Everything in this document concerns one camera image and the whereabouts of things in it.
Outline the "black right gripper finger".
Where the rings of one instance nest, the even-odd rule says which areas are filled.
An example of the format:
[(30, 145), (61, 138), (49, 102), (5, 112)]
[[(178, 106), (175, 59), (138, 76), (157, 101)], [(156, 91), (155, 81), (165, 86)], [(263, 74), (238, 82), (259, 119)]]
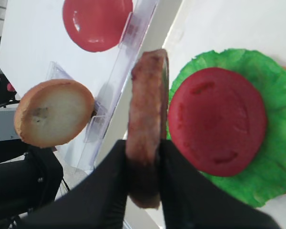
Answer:
[(159, 190), (168, 229), (277, 229), (274, 219), (198, 172), (170, 140), (159, 147)]

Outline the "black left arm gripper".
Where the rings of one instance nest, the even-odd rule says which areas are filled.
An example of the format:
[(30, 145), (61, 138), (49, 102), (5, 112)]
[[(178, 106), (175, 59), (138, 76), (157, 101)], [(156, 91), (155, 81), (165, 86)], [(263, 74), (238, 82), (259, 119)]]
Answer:
[(20, 229), (120, 229), (127, 201), (125, 141), (80, 184), (55, 200), (63, 168), (51, 148), (0, 141), (0, 220), (34, 211)]

